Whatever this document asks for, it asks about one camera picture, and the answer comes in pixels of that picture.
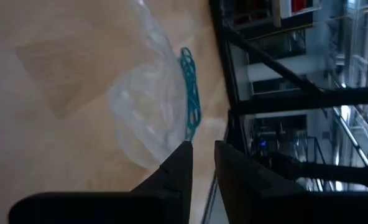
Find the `clear plastic bag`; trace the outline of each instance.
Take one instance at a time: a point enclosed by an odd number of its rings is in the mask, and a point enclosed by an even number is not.
[[[109,92],[121,149],[136,164],[162,163],[186,134],[186,85],[162,28],[141,0],[131,0],[136,37],[136,66],[124,72]]]

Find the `metal beam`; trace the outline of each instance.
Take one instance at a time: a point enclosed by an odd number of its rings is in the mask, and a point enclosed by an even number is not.
[[[245,115],[362,104],[368,104],[368,87],[343,88],[320,94],[307,93],[275,98],[263,98],[261,95],[254,96],[251,100],[240,101],[231,108],[231,111],[235,115]]]
[[[250,54],[255,54],[261,59],[261,61],[266,66],[276,71],[283,78],[287,79],[294,85],[298,86],[303,91],[306,91],[308,93],[319,93],[320,92],[320,90],[314,84],[312,84],[308,80],[301,79],[298,75],[296,75],[294,72],[292,72],[287,67],[283,66],[281,63],[275,61],[271,56],[269,56],[265,52],[261,51],[254,45],[245,42],[244,39],[237,32],[234,32],[231,28],[223,27],[222,33],[224,34],[225,39],[227,41],[238,46],[240,49],[242,49],[245,52],[248,52]]]

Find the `blue cord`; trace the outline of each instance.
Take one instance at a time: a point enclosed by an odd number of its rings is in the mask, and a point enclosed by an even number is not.
[[[186,140],[192,140],[196,128],[201,123],[202,113],[199,101],[198,86],[196,84],[196,67],[192,58],[190,49],[184,47],[181,49],[181,55],[178,59],[183,70],[186,93],[187,93],[187,122],[186,122]]]

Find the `wooden tabletop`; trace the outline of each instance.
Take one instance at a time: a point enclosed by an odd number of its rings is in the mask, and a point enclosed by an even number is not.
[[[125,191],[152,172],[120,150],[106,98],[138,62],[127,1],[0,0],[0,223],[25,196]],[[229,106],[208,0],[145,3],[174,52],[188,47],[198,69],[203,119],[193,144],[190,223],[199,223]]]

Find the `plastic bag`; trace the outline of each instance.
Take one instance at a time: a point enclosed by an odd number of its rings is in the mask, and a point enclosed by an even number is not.
[[[138,64],[120,75],[109,92],[121,149],[136,164],[161,164],[184,140],[186,85],[162,28],[141,0],[131,1]]]

